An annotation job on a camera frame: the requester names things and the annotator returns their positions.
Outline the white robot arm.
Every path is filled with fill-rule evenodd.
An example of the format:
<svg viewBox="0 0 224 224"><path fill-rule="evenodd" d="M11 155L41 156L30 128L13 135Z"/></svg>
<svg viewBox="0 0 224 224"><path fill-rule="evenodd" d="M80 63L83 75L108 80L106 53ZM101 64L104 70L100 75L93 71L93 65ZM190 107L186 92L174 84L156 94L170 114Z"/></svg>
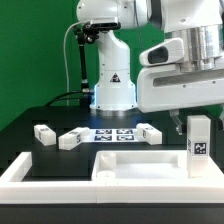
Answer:
<svg viewBox="0 0 224 224"><path fill-rule="evenodd" d="M92 111L224 106L224 0L79 0L76 15L98 48Z"/></svg>

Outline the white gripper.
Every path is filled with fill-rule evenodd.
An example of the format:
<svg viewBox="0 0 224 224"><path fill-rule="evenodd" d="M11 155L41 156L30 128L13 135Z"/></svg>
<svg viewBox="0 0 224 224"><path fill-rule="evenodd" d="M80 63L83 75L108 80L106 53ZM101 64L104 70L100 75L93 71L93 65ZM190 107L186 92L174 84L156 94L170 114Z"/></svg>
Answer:
<svg viewBox="0 0 224 224"><path fill-rule="evenodd" d="M224 103L224 51L212 45L203 46L206 58L188 59L181 38L170 38L143 51L139 61L143 66L137 79L137 103L142 112L170 110L179 135L183 133L179 110ZM224 121L224 105L219 119Z"/></svg>

